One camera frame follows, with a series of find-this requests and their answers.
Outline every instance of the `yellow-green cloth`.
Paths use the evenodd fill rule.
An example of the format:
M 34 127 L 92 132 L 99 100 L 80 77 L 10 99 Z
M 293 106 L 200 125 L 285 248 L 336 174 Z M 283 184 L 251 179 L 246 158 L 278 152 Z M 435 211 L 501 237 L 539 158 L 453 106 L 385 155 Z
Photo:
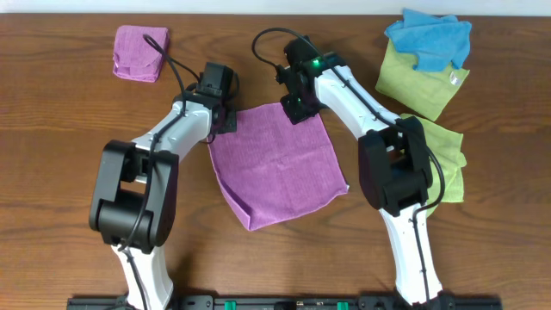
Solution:
M 407 118 L 410 116 L 414 115 L 402 114 L 400 117 Z M 417 118 L 423 125 L 427 146 L 432 150 L 442 166 L 444 181 L 446 183 L 442 202 L 463 202 L 464 188 L 461 168 L 467 165 L 465 155 L 461 152 L 463 134 L 442 128 L 424 118 Z M 432 162 L 430 162 L 430 168 L 432 170 L 432 186 L 429 188 L 429 200 L 427 204 L 432 203 L 438 197 L 438 194 L 440 194 L 440 179 Z M 436 207 L 427 211 L 427 217 L 434 212 Z
M 417 56 L 398 53 L 389 40 L 375 89 L 390 96 L 431 121 L 435 121 L 459 90 L 469 70 L 448 65 L 442 72 L 413 70 Z

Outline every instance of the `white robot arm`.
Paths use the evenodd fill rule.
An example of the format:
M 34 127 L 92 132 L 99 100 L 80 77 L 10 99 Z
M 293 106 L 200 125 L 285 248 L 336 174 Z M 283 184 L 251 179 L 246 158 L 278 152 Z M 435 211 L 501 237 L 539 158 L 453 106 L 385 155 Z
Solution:
M 178 165 L 197 142 L 235 131 L 235 114 L 225 105 L 232 77 L 229 68 L 207 63 L 195 92 L 175 99 L 172 110 L 151 131 L 132 143 L 113 140 L 103 150 L 90 227 L 121 260 L 129 290 L 126 303 L 136 309 L 165 309 L 170 302 L 173 284 L 164 242 L 176 212 Z M 158 141 L 151 150 L 154 137 Z M 122 189 L 121 182 L 149 183 L 150 189 L 135 193 Z M 145 207 L 141 216 L 140 206 Z
M 394 121 L 399 117 L 383 108 L 354 78 L 348 66 L 335 66 L 335 69 L 345 77 L 363 98 L 387 120 Z M 316 97 L 328 108 L 333 110 L 343 121 L 346 127 L 360 139 L 368 131 L 381 131 L 388 128 L 388 125 L 381 122 L 369 112 L 368 108 L 345 87 L 335 73 L 326 69 L 315 78 Z M 391 246 L 393 248 L 394 262 L 396 263 L 396 289 L 402 297 L 410 304 L 426 302 L 424 291 L 424 278 L 421 272 L 421 261 L 418 255 L 418 248 L 412 226 L 412 216 L 416 209 L 421 208 L 420 203 L 402 208 L 399 216 L 392 216 L 384 208 L 380 209 L 383 220 L 387 226 Z M 442 290 L 442 284 L 438 281 L 432 256 L 430 254 L 430 243 L 426 228 L 426 211 L 418 215 L 418 233 L 421 247 L 424 254 L 424 263 L 431 299 L 437 297 Z
M 410 306 L 437 297 L 442 284 L 430 254 L 426 211 L 419 210 L 426 205 L 427 188 L 432 183 L 423 127 L 414 118 L 401 120 L 383 108 L 336 54 L 321 56 L 307 37 L 288 29 L 283 32 L 299 38 L 284 49 L 290 66 L 275 65 L 258 56 L 254 48 L 253 52 L 273 65 L 276 80 L 287 86 L 289 94 L 282 98 L 287 116 L 295 124 L 321 108 L 329 108 L 354 134 L 358 140 L 360 184 L 387 226 L 397 290 Z M 397 158 L 390 156 L 392 151 Z

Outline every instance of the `black cable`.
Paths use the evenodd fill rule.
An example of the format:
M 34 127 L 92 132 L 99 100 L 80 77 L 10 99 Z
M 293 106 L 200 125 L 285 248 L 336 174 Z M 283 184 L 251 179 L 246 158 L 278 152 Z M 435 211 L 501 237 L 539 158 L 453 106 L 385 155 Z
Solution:
M 139 209 L 138 217 L 136 218 L 136 221 L 134 222 L 134 225 L 132 227 L 132 231 L 130 231 L 128 238 L 124 241 L 121 247 L 119 247 L 118 251 L 123 251 L 124 249 L 126 249 L 128 246 L 132 244 L 134 236 L 138 231 L 139 223 L 144 218 L 145 207 L 147 206 L 147 202 L 149 200 L 149 193 L 152 188 L 153 167 L 155 165 L 155 145 L 158 143 L 163 133 L 166 132 L 172 125 L 174 125 L 181 117 L 183 117 L 183 115 L 184 115 L 184 109 L 182 108 L 178 113 L 178 115 L 176 115 L 176 117 L 170 120 L 161 129 L 159 129 L 158 132 L 153 134 L 152 143 L 149 147 L 149 163 L 147 165 L 147 179 L 145 180 L 144 200 L 142 201 L 142 205 L 141 205 L 141 208 Z
M 424 279 L 424 290 L 425 290 L 425 294 L 426 294 L 426 299 L 427 299 L 427 304 L 430 302 L 430 294 L 429 294 L 429 283 L 428 283 L 428 280 L 427 280 L 427 275 L 426 275 L 426 268 L 424 266 L 424 257 L 423 257 L 423 249 L 421 247 L 421 241 L 420 241 L 420 238 L 419 238 L 419 232 L 418 232 L 418 225 L 417 225 L 417 215 L 420 213 L 420 212 L 423 212 L 429 208 L 433 208 L 435 207 L 436 205 L 438 205 L 438 203 L 440 203 L 442 201 L 442 198 L 444 196 L 444 191 L 445 191 L 445 181 L 444 181 L 444 174 L 443 174 L 443 171 L 442 171 L 442 166 L 440 165 L 440 163 L 438 162 L 438 159 L 436 158 L 436 156 L 434 155 L 434 153 L 430 150 L 430 148 L 426 145 L 426 143 L 424 143 L 422 141 L 422 139 L 417 136 L 415 133 L 413 133 L 412 131 L 408 130 L 407 128 L 404 128 L 402 126 L 399 126 L 397 125 L 396 123 L 393 123 L 387 119 L 385 119 L 384 117 L 382 117 L 382 115 L 375 110 L 375 108 L 371 107 L 371 105 L 369 104 L 369 102 L 367 102 L 363 97 L 362 95 L 354 88 L 354 86 L 352 86 L 352 84 L 350 84 L 350 81 L 345 79 L 343 77 L 342 74 L 340 74 L 339 71 L 337 71 L 337 69 L 335 69 L 335 66 L 334 65 L 330 65 L 327 57 L 309 40 L 307 40 L 302 34 L 299 34 L 297 33 L 296 31 L 293 31 L 291 29 L 287 29 L 287 28 L 268 28 L 268 29 L 265 29 L 263 31 L 261 31 L 260 33 L 257 34 L 257 36 L 252 40 L 252 46 L 251 46 L 251 49 L 252 49 L 252 53 L 260 60 L 260 61 L 263 61 L 264 63 L 268 64 L 268 65 L 272 65 L 274 68 L 275 68 L 275 71 L 276 73 L 279 73 L 279 68 L 276 64 L 274 64 L 273 62 L 265 59 L 265 58 L 262 58 L 260 55 L 258 55 L 257 53 L 257 49 L 256 49 L 256 45 L 257 45 L 257 40 L 263 36 L 264 34 L 267 34 L 267 33 L 270 33 L 270 32 L 283 32 L 283 33 L 287 33 L 287 34 L 292 34 L 294 35 L 295 37 L 297 37 L 298 39 L 302 40 L 304 43 L 306 43 L 308 46 L 310 46 L 314 52 L 316 52 L 318 54 L 318 56 L 320 58 L 322 58 L 322 60 L 324 60 L 324 62 L 329 66 L 329 68 L 331 69 L 331 71 L 333 71 L 333 73 L 335 73 L 335 75 L 337 76 L 337 78 L 343 82 L 344 85 L 346 85 L 346 87 L 348 87 L 348 89 L 350 91 L 352 91 L 352 93 L 369 109 L 369 112 L 371 112 L 371 114 L 373 114 L 377 119 L 381 120 L 384 124 L 386 124 L 387 126 L 397 130 L 398 132 L 401 132 L 401 133 L 404 133 L 404 134 L 407 134 L 411 137 L 413 137 L 421 146 L 424 147 L 425 151 L 427 152 L 427 154 L 429 155 L 429 158 L 430 160 L 432 161 L 432 163 L 435 165 L 436 167 L 436 172 L 438 173 L 438 178 L 440 179 L 440 193 L 438 194 L 438 197 L 436 200 L 434 200 L 432 203 L 428 204 L 427 206 L 424 206 L 424 207 L 421 207 L 417 210 L 415 210 L 413 212 L 413 215 L 412 215 L 412 218 L 411 218 L 411 222 L 413 223 L 413 230 L 415 231 L 415 237 L 416 237 L 416 241 L 417 241 L 417 248 L 418 248 L 418 251 L 419 251 L 419 258 L 421 260 L 421 271 L 423 272 L 423 279 Z
M 134 262 L 134 257 L 129 250 L 122 251 L 124 255 L 127 256 L 127 261 L 130 263 L 130 268 L 134 274 L 134 280 L 138 284 L 139 294 L 141 295 L 141 302 L 144 304 L 144 310 L 147 310 L 147 300 L 145 299 L 145 291 L 141 284 L 141 279 L 139 278 L 138 267 L 136 267 L 136 262 Z
M 182 92 L 182 103 L 183 103 L 182 110 L 185 111 L 185 109 L 186 109 L 185 87 L 183 87 L 183 82 L 182 82 L 182 79 L 180 78 L 180 74 L 178 74 L 178 70 L 174 66 L 174 63 L 176 63 L 176 62 L 172 59 L 171 56 L 169 56 L 164 51 L 164 49 L 149 34 L 144 34 L 144 40 L 145 40 L 145 42 L 147 42 L 147 44 L 149 44 L 151 47 L 153 47 L 157 52 L 161 53 L 161 55 L 163 55 L 166 62 L 169 63 L 170 68 L 174 72 L 174 75 L 176 76 L 176 79 L 178 80 L 178 84 L 180 85 L 180 91 Z M 197 78 L 197 80 L 199 81 L 199 77 L 191 69 L 189 69 L 187 66 L 182 65 L 180 63 L 178 63 L 178 64 L 181 65 L 184 69 L 191 72 L 191 74 L 193 74 L 195 76 L 195 78 Z
M 201 143 L 202 143 L 202 144 L 206 144 L 206 145 L 211 145 L 211 144 L 213 144 L 214 139 L 216 139 L 216 134 L 211 134 L 211 135 L 212 135 L 213 138 L 212 138 L 210 141 L 208 140 L 208 137 L 207 137 L 207 141 L 201 142 Z
M 188 87 L 186 87 L 187 91 L 192 91 L 197 88 L 197 82 L 193 82 L 192 84 L 189 84 Z
M 178 60 L 176 59 L 173 59 L 171 56 L 168 56 L 168 58 L 170 58 L 170 61 L 174 62 L 175 64 L 181 66 L 183 69 L 185 69 L 187 72 L 191 73 L 191 75 L 194 76 L 194 78 L 197 80 L 197 83 L 199 83 L 201 81 L 201 79 L 199 78 L 199 76 L 197 75 L 197 73 L 195 73 L 193 70 L 191 70 L 188 66 L 186 65 L 183 65 L 182 63 L 180 63 Z

